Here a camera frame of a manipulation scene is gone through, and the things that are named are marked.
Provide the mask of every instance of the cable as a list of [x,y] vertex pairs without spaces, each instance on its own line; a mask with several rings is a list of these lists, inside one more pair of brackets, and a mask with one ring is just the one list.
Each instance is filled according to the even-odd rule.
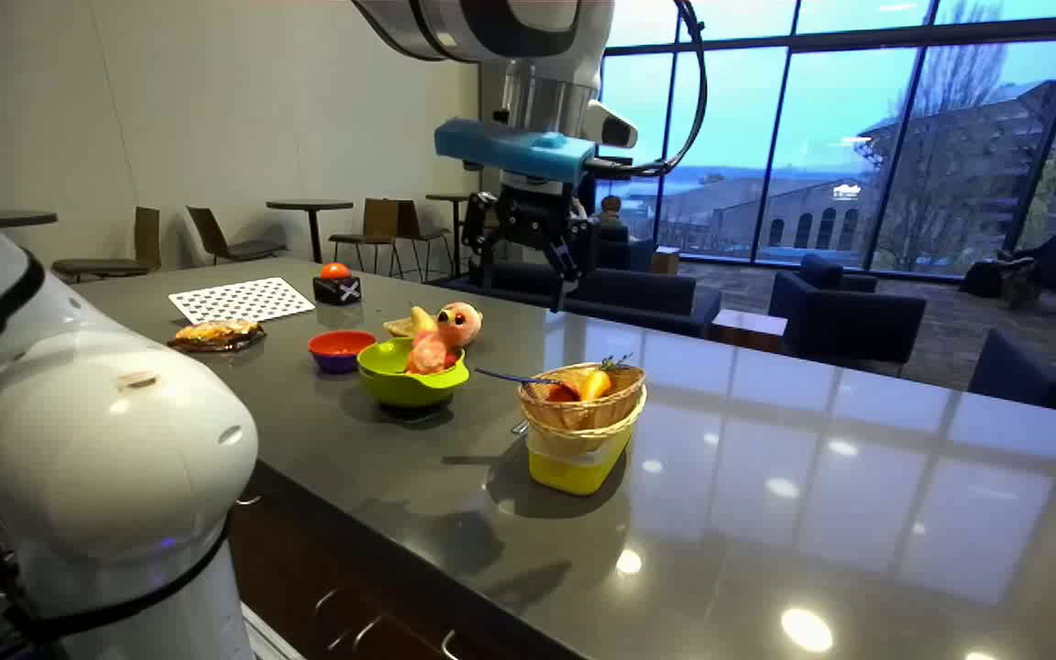
[[709,55],[706,55],[706,22],[697,19],[697,7],[690,0],[676,0],[680,19],[690,32],[692,55],[697,55],[697,76],[702,76],[702,97],[697,97],[697,110],[692,110],[692,124],[684,141],[684,147],[676,150],[676,158],[658,158],[651,167],[619,167],[619,163],[587,163],[587,173],[593,180],[626,180],[626,176],[669,176],[671,168],[680,168],[680,163],[690,153],[690,147],[702,141],[706,123],[709,123]]

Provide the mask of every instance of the cabinet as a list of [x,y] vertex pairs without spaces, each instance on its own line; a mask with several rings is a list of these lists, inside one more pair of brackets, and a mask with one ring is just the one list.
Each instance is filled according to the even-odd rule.
[[415,576],[415,558],[318,514],[264,465],[235,505],[230,558],[239,598],[313,660],[570,656],[509,615],[460,607],[449,576]]

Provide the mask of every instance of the countertop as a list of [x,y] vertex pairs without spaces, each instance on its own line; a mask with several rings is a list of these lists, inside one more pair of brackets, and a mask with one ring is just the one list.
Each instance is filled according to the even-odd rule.
[[[174,291],[313,264],[79,285],[147,337]],[[469,363],[535,374],[630,351],[640,440],[593,498],[530,482],[513,385],[472,374],[445,416],[392,417],[323,378],[310,337],[439,308],[454,291],[362,277],[362,304],[268,324],[205,361],[260,421],[260,464],[581,656],[1056,656],[1056,412],[509,300],[472,300]]]

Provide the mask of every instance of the tree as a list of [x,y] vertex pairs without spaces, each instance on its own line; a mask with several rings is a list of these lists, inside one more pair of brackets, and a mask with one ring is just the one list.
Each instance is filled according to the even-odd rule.
[[[954,22],[986,19],[999,19],[993,3],[956,3],[954,10]],[[992,145],[992,117],[982,114],[999,97],[1001,64],[1001,44],[928,47],[906,141],[898,145],[898,123],[865,131],[862,158],[873,167],[878,192],[883,189],[891,150],[904,147],[878,267],[956,264],[976,225],[1006,213],[999,198],[1011,192],[993,176],[993,163],[1009,158],[1009,147]]]

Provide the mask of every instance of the sky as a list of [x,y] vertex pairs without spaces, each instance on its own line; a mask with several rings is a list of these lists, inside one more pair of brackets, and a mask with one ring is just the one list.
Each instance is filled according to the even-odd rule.
[[[697,0],[709,38],[751,38],[781,32],[791,15],[791,0]],[[865,25],[918,25],[928,0],[803,0],[807,29],[865,29]],[[1001,0],[1001,19],[1056,15],[1056,0]],[[618,3],[612,44],[662,44],[676,22],[669,0],[624,0]],[[840,168],[862,173],[854,153],[862,130],[891,123],[909,86],[918,53],[824,53],[797,55],[785,97],[778,168]],[[762,168],[774,130],[774,104],[781,86],[785,53],[719,53],[709,60],[713,107],[709,124],[687,158],[687,167],[737,167]],[[684,60],[676,90],[676,145],[690,124],[697,99],[692,60]],[[664,124],[669,55],[609,60],[605,104],[640,124],[640,158],[654,158]],[[1009,44],[999,90],[1025,91],[1030,86],[1056,81],[1056,41]]]

